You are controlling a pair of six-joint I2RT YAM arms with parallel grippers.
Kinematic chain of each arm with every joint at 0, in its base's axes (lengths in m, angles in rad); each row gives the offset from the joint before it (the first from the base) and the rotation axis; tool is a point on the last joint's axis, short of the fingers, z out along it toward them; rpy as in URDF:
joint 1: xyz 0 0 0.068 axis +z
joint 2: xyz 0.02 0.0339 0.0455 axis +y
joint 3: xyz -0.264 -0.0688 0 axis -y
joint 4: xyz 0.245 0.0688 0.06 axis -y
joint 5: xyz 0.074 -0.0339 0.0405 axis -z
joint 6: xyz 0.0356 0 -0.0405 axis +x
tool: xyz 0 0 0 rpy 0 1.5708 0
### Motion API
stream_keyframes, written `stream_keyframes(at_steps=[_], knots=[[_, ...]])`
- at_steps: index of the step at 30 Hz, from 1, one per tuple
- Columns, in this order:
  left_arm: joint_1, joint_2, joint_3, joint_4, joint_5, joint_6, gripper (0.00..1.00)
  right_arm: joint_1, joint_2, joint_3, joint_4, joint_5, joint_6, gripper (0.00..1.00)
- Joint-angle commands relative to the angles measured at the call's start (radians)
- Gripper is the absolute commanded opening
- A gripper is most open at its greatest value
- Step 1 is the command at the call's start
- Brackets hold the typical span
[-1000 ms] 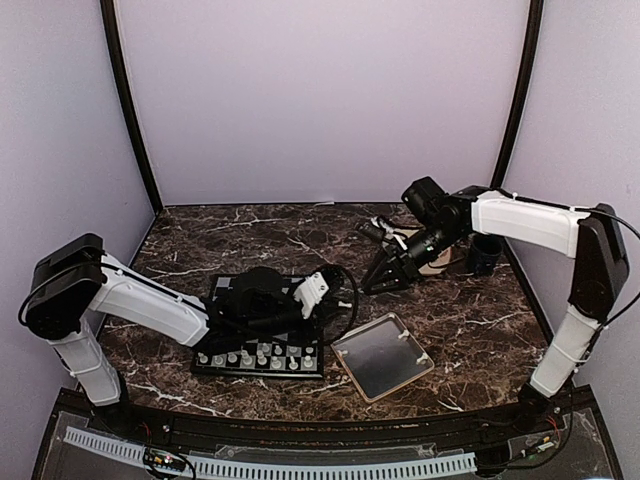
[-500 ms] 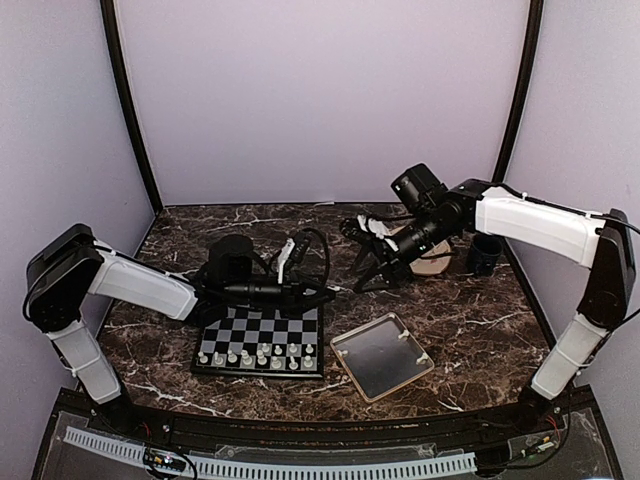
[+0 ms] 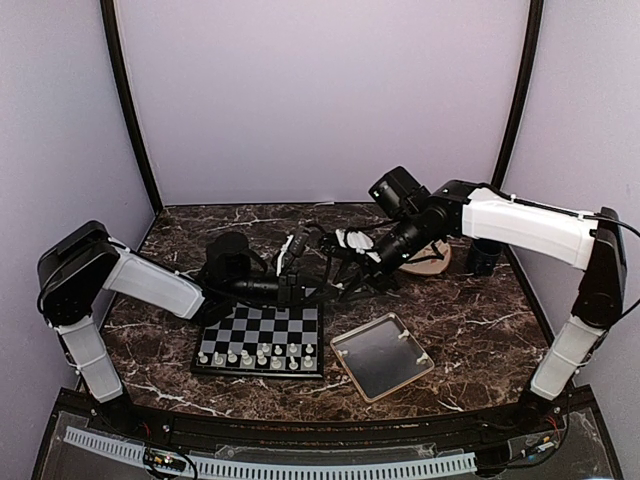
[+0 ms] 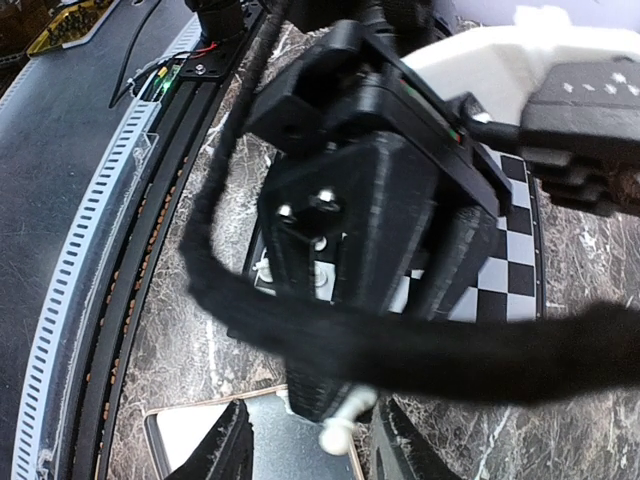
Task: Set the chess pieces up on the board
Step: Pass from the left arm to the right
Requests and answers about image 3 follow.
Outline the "white queen chess piece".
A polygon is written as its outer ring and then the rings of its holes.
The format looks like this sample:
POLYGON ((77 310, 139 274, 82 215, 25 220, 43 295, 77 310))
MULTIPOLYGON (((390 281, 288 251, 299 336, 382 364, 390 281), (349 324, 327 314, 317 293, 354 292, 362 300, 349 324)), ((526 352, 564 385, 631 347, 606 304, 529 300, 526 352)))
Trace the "white queen chess piece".
POLYGON ((257 361, 257 364, 261 366, 264 366, 267 363, 265 353, 262 350, 259 350, 256 353, 256 361, 257 361))

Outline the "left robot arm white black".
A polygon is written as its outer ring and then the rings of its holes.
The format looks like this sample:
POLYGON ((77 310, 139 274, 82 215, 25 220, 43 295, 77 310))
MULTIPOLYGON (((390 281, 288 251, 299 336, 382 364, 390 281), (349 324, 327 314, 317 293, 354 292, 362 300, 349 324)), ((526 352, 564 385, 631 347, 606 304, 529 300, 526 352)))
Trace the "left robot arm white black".
POLYGON ((258 308, 302 309, 327 301, 324 281, 269 265, 230 231, 206 246, 196 275, 171 270, 111 236, 105 225, 89 221, 46 251, 38 260, 36 305, 53 329, 72 368, 101 417, 120 436, 141 427, 140 412, 125 399, 126 387, 94 319, 97 298, 130 298, 201 327, 218 324, 238 303, 258 308))

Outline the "white king chess piece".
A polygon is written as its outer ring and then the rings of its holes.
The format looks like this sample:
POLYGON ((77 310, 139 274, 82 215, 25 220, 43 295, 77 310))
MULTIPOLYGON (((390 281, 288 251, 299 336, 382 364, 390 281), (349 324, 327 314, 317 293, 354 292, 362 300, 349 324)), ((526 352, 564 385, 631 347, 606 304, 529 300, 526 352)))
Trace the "white king chess piece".
POLYGON ((242 363, 245 366, 250 366, 252 364, 252 358, 246 350, 241 351, 242 363))

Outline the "black grey chessboard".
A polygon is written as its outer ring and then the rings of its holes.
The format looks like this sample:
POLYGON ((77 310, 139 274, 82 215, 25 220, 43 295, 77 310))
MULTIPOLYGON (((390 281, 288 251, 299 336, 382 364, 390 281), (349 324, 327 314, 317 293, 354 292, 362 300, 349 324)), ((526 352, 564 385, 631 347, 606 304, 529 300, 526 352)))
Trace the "black grey chessboard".
POLYGON ((323 354, 323 307, 321 305, 305 306, 294 309, 264 308, 255 309, 237 304, 231 313, 216 324, 201 331, 190 370, 200 375, 229 375, 229 376, 261 376, 282 379, 320 380, 324 376, 323 354), (261 345, 270 345, 270 351, 265 354, 267 363, 258 365, 256 353, 261 345), (299 351, 289 353, 289 345, 295 343, 299 351), (316 346, 316 353, 310 355, 314 365, 311 369, 303 366, 307 344, 316 346), (274 347, 280 345, 283 353, 274 354, 274 347), (236 365, 227 364, 227 352, 232 350, 238 357, 236 365), (242 363, 241 351, 246 350, 252 358, 252 364, 242 363), (208 364, 198 363, 198 353, 202 351, 208 356, 208 364), (224 359, 224 364, 213 365, 214 353, 218 352, 224 359), (299 357, 299 369, 292 371, 288 368, 288 357, 299 357), (279 370, 271 368, 271 358, 279 357, 282 366, 279 370))

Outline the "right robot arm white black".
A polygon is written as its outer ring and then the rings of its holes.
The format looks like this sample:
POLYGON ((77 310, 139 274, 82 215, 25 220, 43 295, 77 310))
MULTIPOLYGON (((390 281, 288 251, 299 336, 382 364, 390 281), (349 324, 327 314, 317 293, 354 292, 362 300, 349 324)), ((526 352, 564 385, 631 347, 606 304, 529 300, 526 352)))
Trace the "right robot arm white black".
POLYGON ((391 222, 377 240, 362 227, 335 233, 338 247, 358 264, 353 287, 386 290, 390 276, 424 247, 450 237, 509 246, 562 263, 582 274, 567 320, 532 375, 528 396, 510 413, 521 434, 534 432, 607 332, 627 314, 627 264, 617 212, 567 209, 507 194, 488 183, 450 180, 430 191, 404 167, 384 174, 369 190, 391 222))

